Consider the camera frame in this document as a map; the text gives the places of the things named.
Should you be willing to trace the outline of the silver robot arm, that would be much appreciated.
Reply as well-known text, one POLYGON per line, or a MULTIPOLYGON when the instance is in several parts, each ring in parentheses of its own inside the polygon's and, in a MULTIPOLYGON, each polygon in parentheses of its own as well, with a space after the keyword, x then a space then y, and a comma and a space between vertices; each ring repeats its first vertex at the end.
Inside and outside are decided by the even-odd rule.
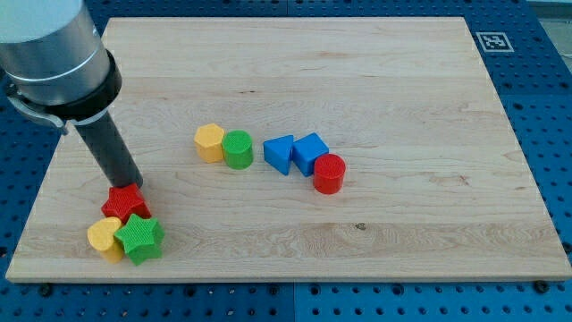
POLYGON ((15 109, 59 131, 101 118, 122 86, 83 0, 1 0, 1 67, 15 109))

